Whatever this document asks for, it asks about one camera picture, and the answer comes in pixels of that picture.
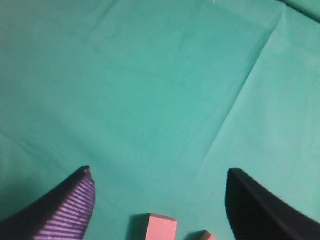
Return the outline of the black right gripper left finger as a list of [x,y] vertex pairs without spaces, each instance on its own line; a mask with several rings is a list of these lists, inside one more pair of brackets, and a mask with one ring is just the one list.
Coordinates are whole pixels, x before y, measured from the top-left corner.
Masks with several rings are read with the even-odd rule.
[[0,223],[2,240],[82,240],[96,203],[89,166],[82,166],[47,194]]

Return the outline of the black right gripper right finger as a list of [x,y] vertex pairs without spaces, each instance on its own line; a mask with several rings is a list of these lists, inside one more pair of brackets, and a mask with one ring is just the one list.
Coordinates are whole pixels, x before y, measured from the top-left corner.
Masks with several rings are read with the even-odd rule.
[[320,224],[272,194],[240,168],[227,172],[225,210],[237,240],[318,240]]

